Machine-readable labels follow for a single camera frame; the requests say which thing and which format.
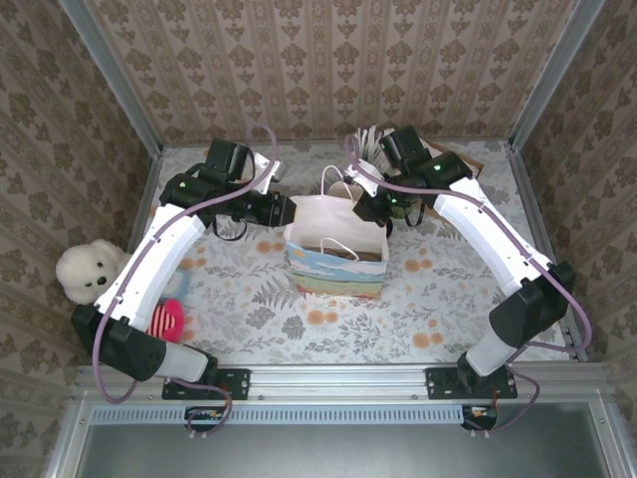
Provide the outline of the landscape print paper bag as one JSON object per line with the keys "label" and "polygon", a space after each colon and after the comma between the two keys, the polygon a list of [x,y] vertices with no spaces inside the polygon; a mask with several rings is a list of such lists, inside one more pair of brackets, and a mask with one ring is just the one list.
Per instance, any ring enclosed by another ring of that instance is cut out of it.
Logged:
{"label": "landscape print paper bag", "polygon": [[[361,197],[358,190],[337,181],[325,187],[322,170],[317,195],[298,195],[295,219],[286,226],[284,238],[291,271],[298,289],[305,293],[377,299],[385,281],[389,261],[385,227],[360,219],[353,211]],[[350,262],[324,258],[314,260],[303,253],[308,247],[336,247],[355,252],[377,252],[382,262]]]}

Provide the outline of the brown cardboard napkin box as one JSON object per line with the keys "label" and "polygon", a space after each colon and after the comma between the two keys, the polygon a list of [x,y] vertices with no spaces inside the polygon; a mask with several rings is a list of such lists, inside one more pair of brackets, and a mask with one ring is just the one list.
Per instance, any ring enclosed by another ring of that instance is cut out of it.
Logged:
{"label": "brown cardboard napkin box", "polygon": [[[455,152],[462,160],[465,164],[467,164],[467,166],[471,169],[472,171],[472,175],[474,178],[478,178],[483,170],[483,168],[485,167],[481,162],[479,162],[476,159],[471,158],[470,156],[457,151],[456,149],[451,149],[441,143],[436,143],[434,141],[427,141],[425,139],[420,139],[421,143],[427,148],[429,149],[429,152],[431,153],[432,157],[436,157],[444,152]],[[430,206],[425,206],[424,212],[437,220],[442,220],[443,222],[448,223],[449,221],[447,221],[446,219],[443,219],[440,214],[438,214],[433,207]]]}

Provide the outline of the plush doll with glasses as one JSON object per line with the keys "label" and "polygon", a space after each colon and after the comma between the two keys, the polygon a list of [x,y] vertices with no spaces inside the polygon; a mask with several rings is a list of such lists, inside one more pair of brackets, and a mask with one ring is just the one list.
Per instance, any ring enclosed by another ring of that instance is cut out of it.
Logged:
{"label": "plush doll with glasses", "polygon": [[177,269],[159,296],[147,333],[169,343],[180,342],[185,328],[182,301],[190,286],[189,273]]}

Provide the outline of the white plush dog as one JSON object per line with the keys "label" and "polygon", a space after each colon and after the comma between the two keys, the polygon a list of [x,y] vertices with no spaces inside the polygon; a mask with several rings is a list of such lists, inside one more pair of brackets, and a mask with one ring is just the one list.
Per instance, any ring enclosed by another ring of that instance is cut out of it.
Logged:
{"label": "white plush dog", "polygon": [[94,303],[119,276],[131,255],[98,239],[66,250],[56,264],[56,276],[75,304]]}

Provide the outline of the grey metal panel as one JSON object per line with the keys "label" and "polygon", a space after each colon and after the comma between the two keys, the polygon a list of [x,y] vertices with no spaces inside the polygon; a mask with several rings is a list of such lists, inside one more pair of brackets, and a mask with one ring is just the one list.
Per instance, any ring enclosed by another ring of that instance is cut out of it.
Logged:
{"label": "grey metal panel", "polygon": [[71,406],[44,478],[637,478],[617,408],[600,398],[541,403],[507,428],[461,424],[90,423]]}

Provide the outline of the aluminium side rail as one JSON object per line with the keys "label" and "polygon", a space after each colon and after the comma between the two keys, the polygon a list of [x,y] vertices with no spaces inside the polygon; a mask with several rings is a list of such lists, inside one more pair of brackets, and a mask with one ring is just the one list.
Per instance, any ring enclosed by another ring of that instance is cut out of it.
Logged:
{"label": "aluminium side rail", "polygon": [[[548,257],[553,263],[557,263],[522,154],[518,149],[509,145],[507,142],[505,143],[505,147],[535,249]],[[567,312],[560,320],[559,326],[567,346],[579,347],[582,345],[581,325],[572,307],[567,308]]]}
{"label": "aluminium side rail", "polygon": [[141,197],[138,202],[131,232],[126,246],[126,251],[132,253],[143,238],[146,221],[152,205],[154,191],[158,184],[158,178],[162,167],[165,147],[161,145],[159,152],[151,158],[150,166],[144,182]]}

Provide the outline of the aluminium frame post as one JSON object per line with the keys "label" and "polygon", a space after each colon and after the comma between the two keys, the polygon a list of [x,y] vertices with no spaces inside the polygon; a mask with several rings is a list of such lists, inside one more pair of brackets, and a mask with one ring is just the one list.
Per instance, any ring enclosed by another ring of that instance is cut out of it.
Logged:
{"label": "aluminium frame post", "polygon": [[60,3],[149,156],[153,161],[158,160],[163,148],[159,134],[138,100],[132,82],[127,78],[121,61],[116,58],[113,47],[86,0],[60,0]]}
{"label": "aluminium frame post", "polygon": [[521,150],[533,128],[545,111],[582,42],[596,20],[604,0],[577,0],[565,27],[548,56],[542,73],[531,90],[516,120],[509,144],[513,151]]}

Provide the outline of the aluminium front rail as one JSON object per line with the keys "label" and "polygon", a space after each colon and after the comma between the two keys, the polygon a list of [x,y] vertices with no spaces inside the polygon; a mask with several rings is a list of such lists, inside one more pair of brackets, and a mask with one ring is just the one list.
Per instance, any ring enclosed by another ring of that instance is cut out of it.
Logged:
{"label": "aluminium front rail", "polygon": [[[247,401],[271,403],[424,402],[431,363],[362,365],[254,365]],[[599,363],[523,361],[513,365],[517,402],[540,388],[540,402],[584,402],[612,394]]]}

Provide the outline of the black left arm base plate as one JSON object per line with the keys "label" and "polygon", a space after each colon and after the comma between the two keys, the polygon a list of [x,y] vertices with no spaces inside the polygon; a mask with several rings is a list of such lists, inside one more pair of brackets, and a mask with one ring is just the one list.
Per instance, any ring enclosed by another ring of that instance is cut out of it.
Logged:
{"label": "black left arm base plate", "polygon": [[196,385],[205,385],[206,389],[193,388],[166,379],[161,397],[164,400],[223,400],[224,395],[210,389],[210,386],[226,390],[233,400],[248,398],[251,382],[251,371],[248,368],[215,368],[204,372],[195,381]]}

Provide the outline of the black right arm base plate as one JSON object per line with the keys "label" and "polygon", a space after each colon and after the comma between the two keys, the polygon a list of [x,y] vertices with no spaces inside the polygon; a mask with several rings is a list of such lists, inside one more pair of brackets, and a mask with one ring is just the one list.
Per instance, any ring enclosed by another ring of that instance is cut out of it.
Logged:
{"label": "black right arm base plate", "polygon": [[425,370],[425,377],[427,393],[432,400],[518,397],[516,381],[504,367],[488,376],[480,376],[470,368],[430,367]]}

